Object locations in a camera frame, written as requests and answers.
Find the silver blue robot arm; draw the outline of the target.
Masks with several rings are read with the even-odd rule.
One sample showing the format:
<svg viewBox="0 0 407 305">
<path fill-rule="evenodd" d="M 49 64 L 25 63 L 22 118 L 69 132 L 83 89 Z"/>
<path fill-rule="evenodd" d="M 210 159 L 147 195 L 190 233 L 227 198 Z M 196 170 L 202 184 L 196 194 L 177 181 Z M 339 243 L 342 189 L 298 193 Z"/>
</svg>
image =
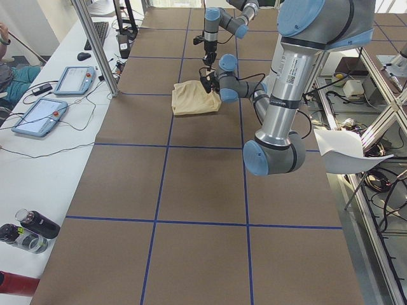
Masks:
<svg viewBox="0 0 407 305">
<path fill-rule="evenodd" d="M 282 55 L 272 87 L 241 81 L 237 59 L 225 54 L 216 74 L 223 102 L 249 98 L 262 126 L 245 143 L 245 167 L 254 175 L 289 173 L 305 160 L 305 145 L 291 129 L 316 54 L 364 46 L 373 36 L 374 1 L 284 1 L 277 18 Z"/>
<path fill-rule="evenodd" d="M 238 17 L 231 16 L 223 8 L 208 7 L 204 11 L 203 32 L 197 36 L 198 40 L 203 41 L 205 55 L 203 63 L 207 67 L 212 67 L 217 57 L 218 32 L 222 28 L 233 36 L 242 39 L 248 31 L 248 24 L 259 11 L 258 1 L 228 1 L 228 3 L 239 9 L 241 14 Z"/>
</svg>

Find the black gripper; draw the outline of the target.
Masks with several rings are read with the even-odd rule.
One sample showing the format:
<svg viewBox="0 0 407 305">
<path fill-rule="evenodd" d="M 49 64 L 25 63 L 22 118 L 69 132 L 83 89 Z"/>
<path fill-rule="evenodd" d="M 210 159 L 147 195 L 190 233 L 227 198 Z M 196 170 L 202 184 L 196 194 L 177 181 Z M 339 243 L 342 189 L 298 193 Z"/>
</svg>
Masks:
<svg viewBox="0 0 407 305">
<path fill-rule="evenodd" d="M 205 66 L 214 64 L 217 56 L 217 41 L 204 41 L 205 56 L 202 59 Z"/>
</svg>

